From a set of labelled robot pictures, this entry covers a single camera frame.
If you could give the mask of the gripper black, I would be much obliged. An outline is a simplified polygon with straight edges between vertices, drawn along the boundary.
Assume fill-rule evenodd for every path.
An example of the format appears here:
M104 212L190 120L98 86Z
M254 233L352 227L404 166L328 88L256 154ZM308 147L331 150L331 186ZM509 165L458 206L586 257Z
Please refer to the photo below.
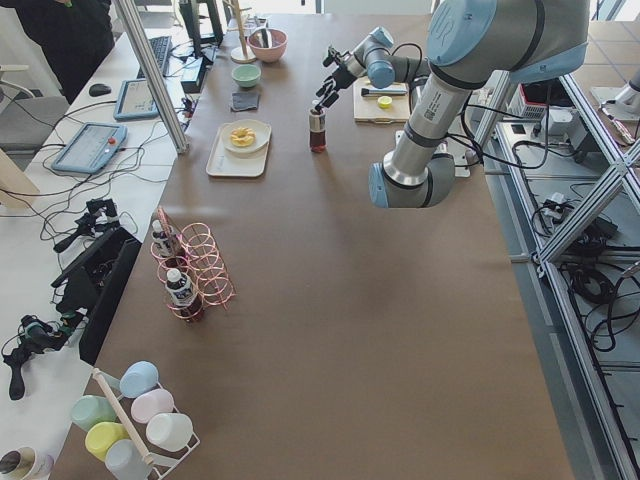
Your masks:
M319 108L326 109L333 105L339 99L339 91L350 87L356 79L357 76L353 75L346 67L336 68L316 91Z

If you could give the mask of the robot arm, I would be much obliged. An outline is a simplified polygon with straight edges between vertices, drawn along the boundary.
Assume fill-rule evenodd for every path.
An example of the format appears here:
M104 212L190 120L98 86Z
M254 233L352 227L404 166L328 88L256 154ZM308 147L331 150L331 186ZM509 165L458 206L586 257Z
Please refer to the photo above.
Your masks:
M454 158L439 151L470 94L497 70L517 83L553 79L579 68L589 25L586 1L445 1L428 26L426 57L391 54L391 34L372 30L353 50L330 49L334 72L317 91L320 114L340 90L366 76L377 88L424 75L419 102L393 151L369 170L372 202L380 208L440 203L455 179Z
M597 110L613 127L623 146L633 146L639 134L639 71L622 87L595 86L590 93Z

